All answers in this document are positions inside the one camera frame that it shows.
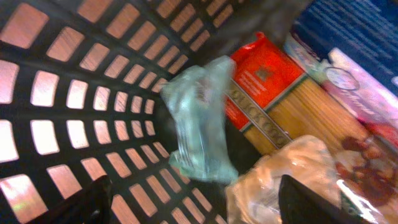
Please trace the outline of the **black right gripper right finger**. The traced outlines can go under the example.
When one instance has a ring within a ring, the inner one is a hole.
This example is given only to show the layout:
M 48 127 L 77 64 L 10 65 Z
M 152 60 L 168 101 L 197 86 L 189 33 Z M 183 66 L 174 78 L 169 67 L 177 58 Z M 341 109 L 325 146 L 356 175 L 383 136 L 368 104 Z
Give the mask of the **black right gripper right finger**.
M 343 180 L 341 208 L 310 190 L 290 175 L 283 175 L 279 187 L 279 208 L 282 223 L 298 224 L 363 224 L 373 222 L 368 201 L 352 191 Z

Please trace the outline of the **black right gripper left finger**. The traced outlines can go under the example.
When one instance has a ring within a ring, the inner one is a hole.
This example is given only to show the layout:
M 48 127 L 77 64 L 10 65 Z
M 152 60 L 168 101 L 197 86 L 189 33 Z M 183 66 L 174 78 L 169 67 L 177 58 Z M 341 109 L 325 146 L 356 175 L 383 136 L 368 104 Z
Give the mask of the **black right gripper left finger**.
M 113 195 L 111 180 L 103 175 L 28 224 L 109 223 Z

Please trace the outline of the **San Remo spaghetti packet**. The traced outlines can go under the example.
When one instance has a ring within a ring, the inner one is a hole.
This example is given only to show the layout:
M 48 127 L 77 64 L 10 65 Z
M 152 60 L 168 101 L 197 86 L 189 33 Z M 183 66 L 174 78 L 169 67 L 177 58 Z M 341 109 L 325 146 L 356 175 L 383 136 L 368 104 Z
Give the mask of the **San Remo spaghetti packet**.
M 345 210 L 352 221 L 397 222 L 397 131 L 366 121 L 356 72 L 327 67 L 333 98 L 263 33 L 237 50 L 226 114 L 263 155 L 229 189 L 249 223 L 281 222 L 283 176 Z

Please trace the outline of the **teal plastic packet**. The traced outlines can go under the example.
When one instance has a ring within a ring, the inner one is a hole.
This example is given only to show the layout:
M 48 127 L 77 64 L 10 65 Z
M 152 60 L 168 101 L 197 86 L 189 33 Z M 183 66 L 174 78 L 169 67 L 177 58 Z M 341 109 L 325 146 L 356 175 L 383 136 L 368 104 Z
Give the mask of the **teal plastic packet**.
M 235 68 L 224 55 L 184 70 L 160 92 L 177 131 L 178 150 L 169 163 L 190 179 L 230 184 L 238 178 L 224 128 L 225 93 Z

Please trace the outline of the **blue Kimberly-Clark tissue box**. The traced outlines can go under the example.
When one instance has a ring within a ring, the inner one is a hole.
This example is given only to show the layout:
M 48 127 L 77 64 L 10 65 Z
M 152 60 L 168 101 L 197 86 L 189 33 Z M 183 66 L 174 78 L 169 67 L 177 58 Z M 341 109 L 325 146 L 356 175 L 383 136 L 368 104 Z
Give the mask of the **blue Kimberly-Clark tissue box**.
M 397 1 L 312 1 L 284 50 L 360 121 L 397 127 Z

